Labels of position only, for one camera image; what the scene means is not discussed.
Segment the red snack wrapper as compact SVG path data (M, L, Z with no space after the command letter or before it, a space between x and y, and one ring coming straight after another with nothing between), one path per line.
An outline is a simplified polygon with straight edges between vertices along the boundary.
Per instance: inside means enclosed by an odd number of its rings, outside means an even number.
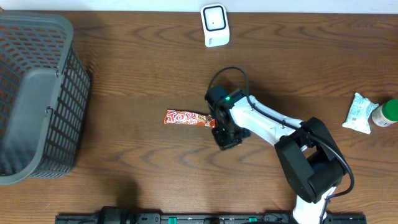
M192 111L167 109L164 124L187 124L190 126L204 126L214 128L216 121L210 115L203 115Z

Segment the mint green wipes pack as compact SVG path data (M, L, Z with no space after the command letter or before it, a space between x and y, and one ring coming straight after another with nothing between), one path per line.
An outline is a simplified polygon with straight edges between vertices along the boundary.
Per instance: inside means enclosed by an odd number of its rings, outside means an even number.
M371 128L368 120L371 113L378 106L377 103L372 103L368 98L361 96L359 93L355 93L346 121L342 124L342 127L353 129L364 134L370 134Z

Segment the green lid jar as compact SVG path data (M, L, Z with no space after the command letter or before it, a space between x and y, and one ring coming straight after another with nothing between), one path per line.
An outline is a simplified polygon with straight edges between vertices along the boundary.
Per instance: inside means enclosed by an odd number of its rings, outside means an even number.
M398 120L398 100L389 100L387 103L377 107L372 112L373 122L380 127L388 127Z

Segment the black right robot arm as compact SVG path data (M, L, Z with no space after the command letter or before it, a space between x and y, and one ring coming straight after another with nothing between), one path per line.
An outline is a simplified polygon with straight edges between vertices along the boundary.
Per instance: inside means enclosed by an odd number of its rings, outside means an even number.
M243 90L228 93L216 85L205 95L212 130L224 151L242 143L252 133L273 145L282 170L297 194L293 218L296 223L323 223L326 207L343 176L350 172L325 124L284 116L247 96Z

